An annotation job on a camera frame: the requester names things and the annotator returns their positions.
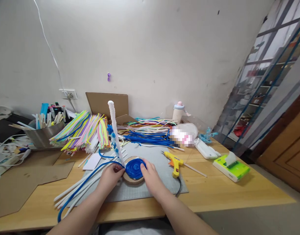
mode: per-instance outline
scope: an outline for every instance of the wooden slice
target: wooden slice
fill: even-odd
[[[133,156],[133,157],[128,158],[128,159],[125,161],[125,163],[127,164],[129,161],[131,161],[131,160],[133,160],[133,159],[135,159],[135,158],[138,158],[138,156]],[[143,178],[143,177],[141,177],[141,178],[138,179],[138,180],[134,180],[134,179],[130,178],[130,177],[127,175],[126,172],[124,173],[123,178],[124,178],[124,180],[125,180],[128,184],[140,184],[140,183],[142,183],[142,182],[144,181],[144,178]]]

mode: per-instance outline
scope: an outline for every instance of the hand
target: hand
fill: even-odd
[[[101,175],[96,191],[106,198],[116,186],[125,169],[116,163],[107,166]]]
[[[157,173],[153,163],[150,163],[148,160],[143,159],[147,168],[143,164],[140,165],[140,169],[144,180],[146,181],[146,186],[150,193],[159,201],[161,196],[168,193],[169,190],[165,187],[162,180]]]

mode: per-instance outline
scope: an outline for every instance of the white wall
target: white wall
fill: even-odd
[[[181,100],[216,124],[273,0],[37,0],[64,88],[129,95],[133,117],[167,117]],[[112,81],[107,81],[107,73]],[[0,105],[38,113],[60,99],[33,0],[0,0]]]

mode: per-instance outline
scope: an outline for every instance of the tissue box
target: tissue box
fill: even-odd
[[[235,183],[241,180],[249,171],[250,168],[239,161],[235,161],[229,166],[226,166],[225,159],[227,155],[224,155],[213,162],[213,166],[219,169],[224,175],[230,178]]]

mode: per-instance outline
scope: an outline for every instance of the yellow glue gun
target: yellow glue gun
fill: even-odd
[[[170,159],[169,164],[174,167],[173,177],[174,178],[179,177],[179,166],[181,166],[183,164],[183,160],[177,158],[175,155],[173,155],[169,152],[166,152],[163,150],[161,150],[161,151],[164,153],[165,157]]]

